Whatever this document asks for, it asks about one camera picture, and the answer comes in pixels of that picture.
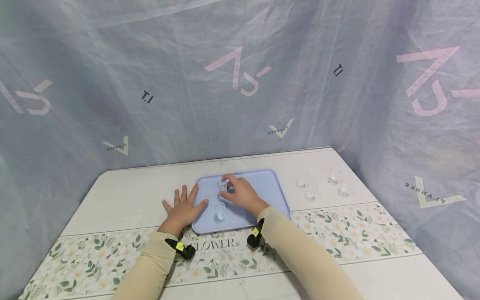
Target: gray fabric backdrop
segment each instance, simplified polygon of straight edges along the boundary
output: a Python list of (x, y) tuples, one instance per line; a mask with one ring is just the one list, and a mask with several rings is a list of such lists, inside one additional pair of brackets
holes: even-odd
[(20, 294), (107, 169), (332, 145), (480, 299), (479, 13), (469, 0), (1, 1), (0, 297)]

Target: beige arm sleeve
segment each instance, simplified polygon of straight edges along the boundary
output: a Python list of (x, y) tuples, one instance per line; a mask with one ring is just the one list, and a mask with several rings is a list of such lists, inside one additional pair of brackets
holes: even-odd
[(333, 257), (277, 209), (264, 209), (261, 218), (265, 218), (265, 241), (297, 276), (311, 300), (363, 300)]
[(171, 234), (155, 232), (113, 294), (112, 300), (158, 299), (176, 253), (165, 239), (178, 240)]

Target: plastic tray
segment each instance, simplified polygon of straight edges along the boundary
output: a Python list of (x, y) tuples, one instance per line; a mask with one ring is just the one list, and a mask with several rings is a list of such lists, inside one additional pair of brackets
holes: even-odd
[[(276, 174), (271, 169), (260, 169), (234, 173), (235, 177), (244, 177), (257, 192), (258, 196), (281, 213), (290, 218), (290, 207), (282, 192)], [(246, 210), (223, 200), (225, 203), (225, 219), (218, 220), (215, 215), (214, 205), (221, 201), (218, 196), (216, 183), (222, 179), (222, 174), (201, 177), (197, 180), (198, 192), (194, 205), (203, 199), (208, 199), (208, 206), (201, 215), (192, 223), (192, 229), (200, 234), (234, 230), (251, 227), (257, 223), (255, 217)]]

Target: glass cup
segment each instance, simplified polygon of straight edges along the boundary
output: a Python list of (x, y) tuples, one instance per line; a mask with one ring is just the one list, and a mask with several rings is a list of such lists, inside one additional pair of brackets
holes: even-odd
[(328, 182), (331, 184), (337, 183), (337, 181), (340, 179), (340, 174), (342, 174), (342, 170), (335, 167), (331, 167), (330, 175), (328, 175)]
[(337, 189), (337, 193), (340, 195), (340, 196), (347, 196), (348, 195), (348, 190), (350, 189), (350, 187), (352, 186), (352, 182), (349, 181), (349, 180), (346, 180), (345, 178), (342, 178), (340, 180), (340, 183), (338, 185), (338, 189)]
[(306, 181), (308, 178), (308, 174), (305, 172), (298, 172), (296, 178), (296, 184), (299, 188), (305, 187)]
[(218, 187), (218, 193), (220, 194), (220, 192), (226, 192), (227, 191), (227, 185), (228, 185), (228, 181), (221, 181), (219, 180), (217, 183), (216, 183), (216, 186)]
[(225, 203), (218, 202), (214, 206), (216, 218), (220, 221), (225, 219)]
[(317, 192), (317, 190), (318, 190), (318, 185), (314, 183), (308, 183), (307, 188), (305, 190), (305, 198), (307, 198), (307, 200), (314, 199), (315, 193)]

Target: white table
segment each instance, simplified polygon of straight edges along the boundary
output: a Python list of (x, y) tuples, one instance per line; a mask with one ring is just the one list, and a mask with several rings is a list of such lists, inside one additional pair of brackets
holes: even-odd
[[(326, 177), (332, 166), (340, 167), (343, 176), (353, 181), (349, 196), (341, 197), (335, 189), (327, 188)], [(167, 216), (161, 200), (172, 202), (175, 188), (186, 184), (190, 190), (199, 177), (208, 174), (258, 168), (276, 172), (292, 211), (377, 201), (332, 148), (290, 151), (108, 171), (95, 182), (62, 235), (158, 226)], [(307, 201), (296, 187), (295, 175), (299, 171), (307, 172), (318, 182), (315, 201)], [(342, 267), (366, 300), (462, 300), (424, 254), (352, 262)], [(307, 298), (292, 273), (279, 273), (169, 287), (164, 289), (161, 299), (190, 299), (193, 295), (206, 300)]]

